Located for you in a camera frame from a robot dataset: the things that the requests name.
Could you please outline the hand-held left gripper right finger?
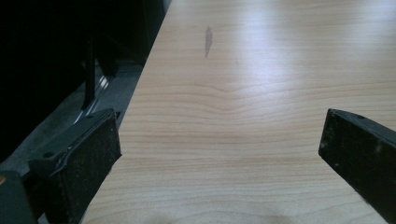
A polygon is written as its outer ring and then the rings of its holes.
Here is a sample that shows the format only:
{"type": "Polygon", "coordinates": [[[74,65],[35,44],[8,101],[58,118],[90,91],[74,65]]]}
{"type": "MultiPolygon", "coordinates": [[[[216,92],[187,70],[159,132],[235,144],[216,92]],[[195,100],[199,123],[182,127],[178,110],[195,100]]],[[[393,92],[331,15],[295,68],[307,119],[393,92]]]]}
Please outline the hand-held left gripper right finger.
{"type": "Polygon", "coordinates": [[[396,132],[364,116],[327,112],[319,156],[389,224],[396,224],[396,132]]]}

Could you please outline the black metal stand leg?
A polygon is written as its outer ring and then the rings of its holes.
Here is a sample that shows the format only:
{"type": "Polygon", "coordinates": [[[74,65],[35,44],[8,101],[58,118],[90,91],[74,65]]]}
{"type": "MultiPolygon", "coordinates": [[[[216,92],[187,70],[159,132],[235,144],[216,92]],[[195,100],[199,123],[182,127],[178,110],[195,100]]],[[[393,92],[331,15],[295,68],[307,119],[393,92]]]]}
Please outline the black metal stand leg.
{"type": "Polygon", "coordinates": [[[91,35],[86,41],[85,91],[83,109],[87,109],[95,98],[96,64],[105,76],[114,77],[118,71],[111,44],[103,35],[91,35]]]}

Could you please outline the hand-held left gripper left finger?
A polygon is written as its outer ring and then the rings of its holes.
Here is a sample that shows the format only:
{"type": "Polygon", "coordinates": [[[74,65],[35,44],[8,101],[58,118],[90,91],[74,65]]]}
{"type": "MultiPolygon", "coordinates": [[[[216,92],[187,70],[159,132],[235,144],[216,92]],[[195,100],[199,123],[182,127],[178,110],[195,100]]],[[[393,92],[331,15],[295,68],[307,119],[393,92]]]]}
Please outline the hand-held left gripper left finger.
{"type": "Polygon", "coordinates": [[[29,170],[44,183],[48,222],[79,224],[120,157],[117,114],[112,108],[80,119],[33,154],[29,170]]]}

